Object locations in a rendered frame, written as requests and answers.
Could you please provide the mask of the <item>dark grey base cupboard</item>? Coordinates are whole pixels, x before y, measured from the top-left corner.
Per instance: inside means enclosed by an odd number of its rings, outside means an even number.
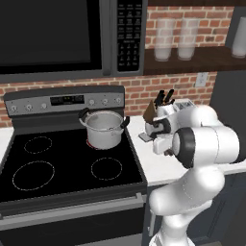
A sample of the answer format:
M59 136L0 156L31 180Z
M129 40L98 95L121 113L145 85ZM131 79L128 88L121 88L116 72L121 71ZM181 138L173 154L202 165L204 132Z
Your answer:
M246 172L225 176L225 186L213 199L211 207L188 226L187 235L196 246L222 241L245 194Z

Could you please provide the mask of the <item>white wall socket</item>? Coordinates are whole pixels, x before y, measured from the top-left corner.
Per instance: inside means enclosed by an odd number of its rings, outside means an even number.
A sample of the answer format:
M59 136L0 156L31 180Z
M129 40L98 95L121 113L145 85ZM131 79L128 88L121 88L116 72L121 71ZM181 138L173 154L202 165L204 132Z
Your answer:
M197 74L195 86L196 87L205 86L207 82L208 74L209 74L208 72L199 72Z

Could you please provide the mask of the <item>white toaster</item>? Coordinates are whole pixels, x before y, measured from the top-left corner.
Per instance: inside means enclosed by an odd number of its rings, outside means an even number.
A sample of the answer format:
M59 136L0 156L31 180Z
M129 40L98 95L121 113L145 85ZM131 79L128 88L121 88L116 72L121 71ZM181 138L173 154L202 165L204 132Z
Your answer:
M180 111L189 107L194 107L195 104L188 98L176 99L173 107L176 111Z

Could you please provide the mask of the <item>black microwave oven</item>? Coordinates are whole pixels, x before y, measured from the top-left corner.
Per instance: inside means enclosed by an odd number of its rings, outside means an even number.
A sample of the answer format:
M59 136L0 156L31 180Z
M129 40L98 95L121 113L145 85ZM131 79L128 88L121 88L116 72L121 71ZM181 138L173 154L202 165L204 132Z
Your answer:
M103 75L99 0L0 0L0 83L143 73L148 0L111 0L111 74Z

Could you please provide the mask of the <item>wooden knife block with knives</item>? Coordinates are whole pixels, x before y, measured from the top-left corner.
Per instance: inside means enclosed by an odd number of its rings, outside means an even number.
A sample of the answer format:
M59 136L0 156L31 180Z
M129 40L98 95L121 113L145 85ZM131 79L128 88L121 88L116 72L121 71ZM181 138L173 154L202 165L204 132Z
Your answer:
M164 94L164 91L161 90L157 98L149 103L143 114L143 118L147 123L152 123L156 117L163 118L175 112L173 106L175 100L172 99L173 93L173 89L170 89L167 94Z

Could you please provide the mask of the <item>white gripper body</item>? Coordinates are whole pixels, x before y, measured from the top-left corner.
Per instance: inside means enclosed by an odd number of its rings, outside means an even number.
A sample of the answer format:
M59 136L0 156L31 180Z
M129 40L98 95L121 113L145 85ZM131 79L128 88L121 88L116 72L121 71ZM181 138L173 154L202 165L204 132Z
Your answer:
M157 155L163 154L172 148L172 135L159 135L153 141L153 152Z

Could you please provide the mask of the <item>grey flat tool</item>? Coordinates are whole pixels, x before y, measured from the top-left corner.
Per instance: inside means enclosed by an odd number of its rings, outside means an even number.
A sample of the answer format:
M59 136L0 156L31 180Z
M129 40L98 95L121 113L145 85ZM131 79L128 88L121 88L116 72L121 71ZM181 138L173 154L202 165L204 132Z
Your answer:
M142 139L144 142L149 142L149 141L152 141L153 139L151 138L151 137L149 137L147 134L145 134L145 133L140 133L139 135L138 135L138 137L140 138L140 139Z

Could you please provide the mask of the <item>black and steel stove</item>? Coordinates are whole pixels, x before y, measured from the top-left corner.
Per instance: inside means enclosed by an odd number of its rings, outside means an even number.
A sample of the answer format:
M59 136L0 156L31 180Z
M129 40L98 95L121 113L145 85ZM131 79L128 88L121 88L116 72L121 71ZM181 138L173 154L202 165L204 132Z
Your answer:
M118 97L121 104L115 102ZM105 98L107 105L102 104ZM100 150L87 142L86 128L79 121L79 111L85 108L126 118L123 86L23 90L5 94L4 103L13 135L0 164L0 219L123 199L138 192L147 195L127 127L117 146ZM29 104L31 111L26 110ZM145 203L138 209L0 231L0 246L140 246Z

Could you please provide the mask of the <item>white vase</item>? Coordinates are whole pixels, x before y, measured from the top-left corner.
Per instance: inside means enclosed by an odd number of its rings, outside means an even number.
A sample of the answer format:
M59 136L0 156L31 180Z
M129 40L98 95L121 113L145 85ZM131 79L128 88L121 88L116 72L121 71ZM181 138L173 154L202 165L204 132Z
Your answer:
M243 59L246 57L246 16L239 20L232 46L232 55Z

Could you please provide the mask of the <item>frosted glass jar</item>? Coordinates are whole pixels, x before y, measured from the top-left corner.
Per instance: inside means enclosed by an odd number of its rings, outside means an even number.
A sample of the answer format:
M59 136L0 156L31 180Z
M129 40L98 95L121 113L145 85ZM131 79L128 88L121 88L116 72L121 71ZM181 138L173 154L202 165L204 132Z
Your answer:
M173 31L175 20L173 18L159 18L157 21L155 59L158 62L167 62L173 44Z
M178 58L182 61L190 61L194 55L196 37L200 25L199 18L184 18L178 44Z

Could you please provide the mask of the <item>dark wooden wall shelf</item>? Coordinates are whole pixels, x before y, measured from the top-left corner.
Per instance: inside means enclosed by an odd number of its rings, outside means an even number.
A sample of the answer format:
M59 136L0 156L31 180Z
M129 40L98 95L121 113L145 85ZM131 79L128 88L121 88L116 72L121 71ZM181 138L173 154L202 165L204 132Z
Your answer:
M149 7L246 7L246 0L148 0Z
M190 61L179 60L177 48L171 50L168 61L156 61L154 52L145 50L144 76L246 70L246 58L234 58L231 49L225 46L197 47Z

